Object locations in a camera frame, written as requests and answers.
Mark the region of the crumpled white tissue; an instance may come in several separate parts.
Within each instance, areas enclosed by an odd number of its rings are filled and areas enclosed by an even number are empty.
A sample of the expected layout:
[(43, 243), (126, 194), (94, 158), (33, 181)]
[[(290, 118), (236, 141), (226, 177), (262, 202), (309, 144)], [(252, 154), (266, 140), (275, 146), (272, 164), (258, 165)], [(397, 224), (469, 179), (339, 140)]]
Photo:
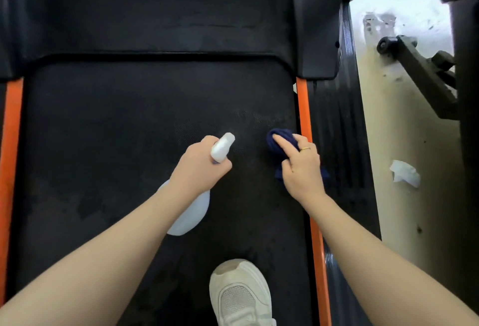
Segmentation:
[(404, 161), (393, 160), (389, 169), (392, 172), (394, 183), (405, 182), (415, 189), (420, 187), (421, 175), (414, 166)]

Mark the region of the person's right hand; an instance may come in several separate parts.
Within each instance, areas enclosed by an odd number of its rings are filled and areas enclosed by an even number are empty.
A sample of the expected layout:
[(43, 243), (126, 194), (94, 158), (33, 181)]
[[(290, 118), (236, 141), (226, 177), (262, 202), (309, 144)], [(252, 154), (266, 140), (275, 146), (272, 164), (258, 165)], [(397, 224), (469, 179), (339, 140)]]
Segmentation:
[(293, 163), (296, 179), (284, 182), (289, 194), (308, 212), (326, 198), (320, 168), (320, 156), (313, 144), (313, 154), (300, 154), (284, 138), (274, 135), (274, 140), (284, 150)]

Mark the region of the white spray bottle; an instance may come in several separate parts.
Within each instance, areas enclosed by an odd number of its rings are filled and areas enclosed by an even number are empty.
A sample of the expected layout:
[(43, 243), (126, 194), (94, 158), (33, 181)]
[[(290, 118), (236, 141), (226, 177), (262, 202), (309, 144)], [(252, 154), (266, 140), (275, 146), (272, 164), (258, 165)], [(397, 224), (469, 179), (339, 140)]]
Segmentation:
[[(234, 141), (235, 136), (229, 132), (219, 138), (219, 141), (211, 150), (211, 157), (214, 162), (222, 162), (227, 158), (230, 147)], [(185, 198), (168, 187), (167, 184), (169, 180), (170, 179), (162, 184), (151, 199), (156, 204), (159, 204), (161, 210), (165, 210), (165, 223), (162, 224), (163, 227), (166, 227), (172, 222), (173, 217), (177, 217), (167, 231), (167, 234), (180, 236), (192, 230), (203, 219), (209, 207), (211, 190), (207, 190), (207, 192), (199, 195), (193, 202), (187, 204)]]

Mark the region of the black treadmill belt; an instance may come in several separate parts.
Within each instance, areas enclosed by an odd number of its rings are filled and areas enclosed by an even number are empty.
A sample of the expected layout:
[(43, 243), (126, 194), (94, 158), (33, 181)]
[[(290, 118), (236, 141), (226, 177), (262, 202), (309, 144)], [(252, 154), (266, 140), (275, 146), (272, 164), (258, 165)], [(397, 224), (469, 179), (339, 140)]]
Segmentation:
[(267, 279), (278, 326), (319, 324), (309, 223), (275, 179), (266, 136), (296, 131), (294, 78), (275, 59), (58, 62), (25, 82), (8, 297), (149, 198), (187, 147), (235, 135), (203, 220), (166, 236), (121, 326), (215, 325), (208, 283), (233, 258)]

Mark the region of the orange treadmill side strip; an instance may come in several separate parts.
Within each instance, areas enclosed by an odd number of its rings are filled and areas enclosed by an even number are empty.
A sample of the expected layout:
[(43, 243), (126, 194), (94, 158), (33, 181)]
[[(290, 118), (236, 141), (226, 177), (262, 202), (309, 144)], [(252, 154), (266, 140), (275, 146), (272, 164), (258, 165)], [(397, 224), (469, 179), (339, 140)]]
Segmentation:
[[(299, 77), (296, 79), (296, 93), (301, 135), (305, 136), (309, 141), (312, 141), (308, 83), (305, 79)], [(324, 240), (319, 226), (312, 218), (310, 218), (310, 232), (315, 272), (315, 287), (319, 308), (319, 322), (320, 326), (332, 326)]]
[(5, 302), (10, 226), (18, 155), (23, 78), (6, 84), (0, 145), (0, 307)]

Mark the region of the black ribbed treadmill side rail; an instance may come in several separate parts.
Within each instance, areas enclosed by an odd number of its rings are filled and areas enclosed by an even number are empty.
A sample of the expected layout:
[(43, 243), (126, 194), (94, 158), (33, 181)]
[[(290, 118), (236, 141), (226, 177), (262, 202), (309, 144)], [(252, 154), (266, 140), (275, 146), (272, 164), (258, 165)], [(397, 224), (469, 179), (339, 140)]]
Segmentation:
[[(308, 99), (313, 142), (320, 150), (326, 193), (349, 216), (381, 240), (381, 231), (356, 60), (350, 4), (340, 11), (341, 38), (339, 72), (330, 81), (308, 81)], [(303, 235), (307, 254), (311, 320), (320, 323), (318, 291), (314, 271), (314, 250), (310, 219), (303, 211)], [(335, 256), (323, 240), (326, 295), (332, 326), (372, 326), (354, 296)]]

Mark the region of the black machine frame with wheel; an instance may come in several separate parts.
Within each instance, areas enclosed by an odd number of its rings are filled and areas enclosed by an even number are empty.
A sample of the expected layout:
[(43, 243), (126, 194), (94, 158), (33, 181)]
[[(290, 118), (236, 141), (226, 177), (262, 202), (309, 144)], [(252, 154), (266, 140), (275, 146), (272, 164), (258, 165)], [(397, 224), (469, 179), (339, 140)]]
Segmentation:
[(457, 88), (456, 74), (452, 71), (456, 64), (454, 56), (437, 51), (426, 58), (418, 52), (417, 44), (415, 38), (404, 35), (383, 37), (376, 50), (401, 64), (439, 118), (458, 121), (458, 99), (453, 93)]

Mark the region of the black treadmill motor cover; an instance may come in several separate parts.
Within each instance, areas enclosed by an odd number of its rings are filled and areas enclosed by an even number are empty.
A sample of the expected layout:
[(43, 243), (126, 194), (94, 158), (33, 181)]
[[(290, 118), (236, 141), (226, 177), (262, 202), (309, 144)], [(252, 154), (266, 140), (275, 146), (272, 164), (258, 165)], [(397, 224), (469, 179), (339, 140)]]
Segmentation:
[(52, 56), (271, 56), (339, 69), (342, 0), (0, 0), (0, 79)]

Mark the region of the white sneaker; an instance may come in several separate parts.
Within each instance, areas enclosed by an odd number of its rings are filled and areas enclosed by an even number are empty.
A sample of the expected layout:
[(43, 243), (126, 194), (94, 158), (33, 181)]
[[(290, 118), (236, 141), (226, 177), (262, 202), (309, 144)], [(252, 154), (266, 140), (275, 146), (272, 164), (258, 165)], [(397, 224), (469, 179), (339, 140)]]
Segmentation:
[(277, 326), (267, 281), (253, 263), (237, 258), (213, 271), (209, 296), (219, 326)]

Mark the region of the person's right forearm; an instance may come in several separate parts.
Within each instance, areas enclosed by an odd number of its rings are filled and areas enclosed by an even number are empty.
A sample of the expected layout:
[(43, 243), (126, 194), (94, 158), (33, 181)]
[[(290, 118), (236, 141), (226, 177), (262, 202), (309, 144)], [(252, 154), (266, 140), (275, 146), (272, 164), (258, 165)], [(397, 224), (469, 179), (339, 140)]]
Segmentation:
[(312, 215), (374, 326), (479, 326), (479, 316), (446, 287), (388, 248), (330, 197), (303, 193)]

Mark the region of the person's left forearm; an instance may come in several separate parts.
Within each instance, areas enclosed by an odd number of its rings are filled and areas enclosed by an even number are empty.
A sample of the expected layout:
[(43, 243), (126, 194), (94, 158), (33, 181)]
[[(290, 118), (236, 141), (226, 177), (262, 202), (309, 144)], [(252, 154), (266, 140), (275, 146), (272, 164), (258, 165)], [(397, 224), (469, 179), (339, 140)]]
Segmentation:
[(170, 180), (10, 299), (0, 326), (115, 326), (167, 231), (212, 186)]

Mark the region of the black machine upright post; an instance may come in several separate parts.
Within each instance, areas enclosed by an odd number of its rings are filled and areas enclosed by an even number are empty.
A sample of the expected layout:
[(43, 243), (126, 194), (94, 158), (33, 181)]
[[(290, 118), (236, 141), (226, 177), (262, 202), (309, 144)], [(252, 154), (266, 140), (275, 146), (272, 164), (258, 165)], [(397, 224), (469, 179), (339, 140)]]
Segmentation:
[(479, 314), (479, 0), (451, 4), (458, 114), (468, 198), (467, 304)]

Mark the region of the dark blue cloth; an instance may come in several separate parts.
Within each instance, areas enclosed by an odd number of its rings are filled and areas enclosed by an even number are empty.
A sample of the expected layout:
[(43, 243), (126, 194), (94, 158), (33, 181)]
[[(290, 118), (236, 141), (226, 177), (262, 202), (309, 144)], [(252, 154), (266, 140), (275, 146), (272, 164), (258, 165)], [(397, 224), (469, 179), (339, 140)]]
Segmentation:
[(283, 170), (282, 170), (282, 162), (284, 160), (289, 159), (289, 157), (284, 152), (284, 150), (277, 144), (277, 142), (274, 140), (274, 138), (273, 138), (274, 135), (278, 135), (278, 136), (284, 138), (286, 141), (291, 143), (291, 145), (293, 145), (296, 149), (299, 150), (298, 141), (294, 137), (294, 134), (292, 133), (292, 131), (289, 130), (289, 129), (274, 128), (274, 129), (270, 130), (267, 133), (267, 136), (266, 136), (267, 147), (268, 147), (270, 153), (272, 154), (272, 158), (273, 158), (274, 162), (277, 165), (274, 176), (278, 180), (278, 182), (281, 184), (282, 188), (285, 189), (284, 178), (283, 178)]

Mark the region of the person's left hand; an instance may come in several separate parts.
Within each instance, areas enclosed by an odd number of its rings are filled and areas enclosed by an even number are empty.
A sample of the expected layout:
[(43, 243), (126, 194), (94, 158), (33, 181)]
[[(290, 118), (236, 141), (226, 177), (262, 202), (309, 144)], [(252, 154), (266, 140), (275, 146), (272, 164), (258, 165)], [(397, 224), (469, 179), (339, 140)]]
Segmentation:
[(170, 189), (179, 193), (190, 204), (199, 195), (211, 190), (220, 179), (214, 176), (214, 160), (211, 150), (219, 138), (208, 135), (190, 145), (171, 174)]

